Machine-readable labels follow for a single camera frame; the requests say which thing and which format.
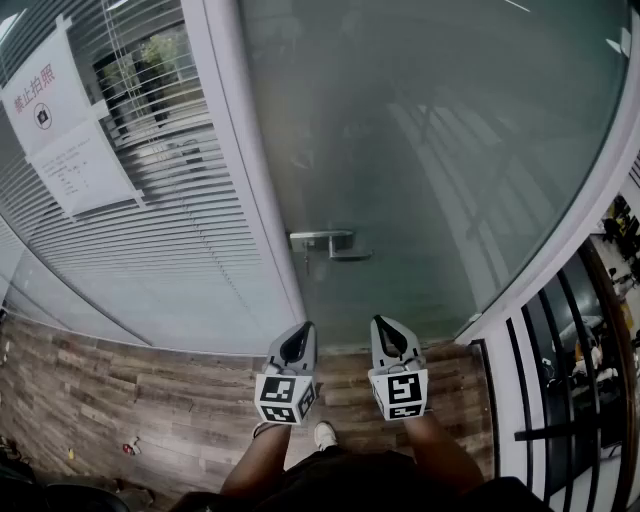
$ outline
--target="door handle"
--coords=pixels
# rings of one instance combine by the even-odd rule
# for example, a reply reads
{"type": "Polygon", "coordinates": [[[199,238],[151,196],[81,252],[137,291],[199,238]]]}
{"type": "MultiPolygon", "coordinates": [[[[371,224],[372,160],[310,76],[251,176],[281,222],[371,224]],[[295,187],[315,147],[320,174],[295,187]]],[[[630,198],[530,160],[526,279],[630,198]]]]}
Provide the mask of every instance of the door handle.
{"type": "Polygon", "coordinates": [[[309,249],[322,250],[326,243],[329,259],[337,262],[366,261],[374,252],[356,253],[339,250],[339,244],[349,245],[353,242],[355,233],[349,229],[331,229],[326,231],[303,231],[290,233],[291,249],[293,252],[308,253],[309,249]]]}

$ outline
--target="door frame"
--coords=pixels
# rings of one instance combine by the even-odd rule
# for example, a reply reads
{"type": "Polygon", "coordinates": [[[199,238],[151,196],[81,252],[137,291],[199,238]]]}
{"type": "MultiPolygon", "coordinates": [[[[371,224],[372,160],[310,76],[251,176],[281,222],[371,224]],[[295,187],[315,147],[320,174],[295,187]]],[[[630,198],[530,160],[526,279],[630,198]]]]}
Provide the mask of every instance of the door frame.
{"type": "MultiPolygon", "coordinates": [[[[261,226],[295,320],[302,321],[306,318],[302,295],[267,167],[237,2],[182,0],[182,7],[196,64],[201,63],[198,71],[207,104],[225,159],[235,171],[232,178],[238,195],[249,210],[247,217],[255,216],[261,226]]],[[[640,150],[640,17],[630,9],[632,37],[626,81],[607,140],[591,172],[535,256],[482,314],[472,317],[456,336],[456,343],[467,345],[482,337],[485,329],[505,322],[526,304],[578,250],[629,174],[640,150]]]]}
{"type": "Polygon", "coordinates": [[[306,320],[302,296],[267,169],[251,94],[240,17],[233,0],[181,0],[202,91],[256,247],[283,294],[293,326],[306,320]]]}

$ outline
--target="shoe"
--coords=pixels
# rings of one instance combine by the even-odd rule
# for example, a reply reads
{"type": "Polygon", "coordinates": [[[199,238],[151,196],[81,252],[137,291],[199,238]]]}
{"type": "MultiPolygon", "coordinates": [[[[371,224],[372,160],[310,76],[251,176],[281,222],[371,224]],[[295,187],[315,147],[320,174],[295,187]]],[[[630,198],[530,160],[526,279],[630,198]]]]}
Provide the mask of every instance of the shoe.
{"type": "Polygon", "coordinates": [[[336,431],[326,421],[321,421],[316,425],[313,431],[313,440],[321,452],[325,451],[329,446],[338,446],[336,431]]]}

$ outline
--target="wooden floor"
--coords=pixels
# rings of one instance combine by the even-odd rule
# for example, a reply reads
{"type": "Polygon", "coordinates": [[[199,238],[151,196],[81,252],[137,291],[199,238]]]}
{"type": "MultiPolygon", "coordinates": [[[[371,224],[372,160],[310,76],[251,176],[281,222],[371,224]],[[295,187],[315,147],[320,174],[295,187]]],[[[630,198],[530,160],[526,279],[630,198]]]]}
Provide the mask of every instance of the wooden floor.
{"type": "MultiPolygon", "coordinates": [[[[254,375],[262,359],[196,355],[120,345],[9,317],[0,347],[0,434],[36,469],[122,478],[153,490],[167,510],[190,490],[217,491],[258,421],[254,375]],[[142,453],[122,452],[138,436],[142,453]],[[75,459],[69,460],[72,448],[75,459]]],[[[430,404],[493,476],[487,385],[477,347],[425,351],[430,404]]],[[[341,445],[410,453],[402,422],[382,420],[367,380],[369,355],[320,357],[320,398],[294,428],[287,464],[312,453],[313,427],[330,421],[341,445]]]]}

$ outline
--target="glass door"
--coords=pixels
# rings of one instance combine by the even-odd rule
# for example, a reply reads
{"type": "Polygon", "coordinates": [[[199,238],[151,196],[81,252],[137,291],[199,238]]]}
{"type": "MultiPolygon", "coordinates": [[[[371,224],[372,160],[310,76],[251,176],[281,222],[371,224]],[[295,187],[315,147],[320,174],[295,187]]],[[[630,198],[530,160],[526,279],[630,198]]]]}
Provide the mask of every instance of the glass door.
{"type": "Polygon", "coordinates": [[[269,171],[322,343],[365,345],[375,314],[423,340],[453,338],[590,172],[625,81],[627,3],[239,7],[269,171]],[[330,244],[328,231],[343,234],[330,244]]]}

